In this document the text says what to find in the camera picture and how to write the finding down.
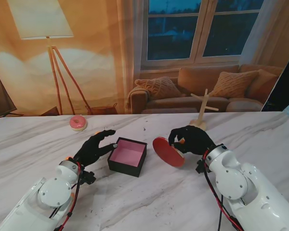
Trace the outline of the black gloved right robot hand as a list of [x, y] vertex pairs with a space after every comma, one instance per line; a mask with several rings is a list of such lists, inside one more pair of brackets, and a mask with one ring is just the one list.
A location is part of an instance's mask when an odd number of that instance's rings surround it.
[[168, 142], [183, 154], [191, 152], [203, 155], [207, 150], [217, 146], [205, 131], [190, 125], [173, 129]]

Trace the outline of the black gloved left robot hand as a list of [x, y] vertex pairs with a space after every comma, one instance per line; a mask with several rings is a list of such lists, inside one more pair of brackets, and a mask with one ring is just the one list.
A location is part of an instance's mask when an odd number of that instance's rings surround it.
[[117, 144], [111, 143], [104, 147], [99, 147], [100, 142], [108, 136], [114, 135], [115, 130], [103, 130], [84, 142], [80, 150], [74, 155], [73, 160], [86, 167], [95, 163], [101, 156], [116, 149]]

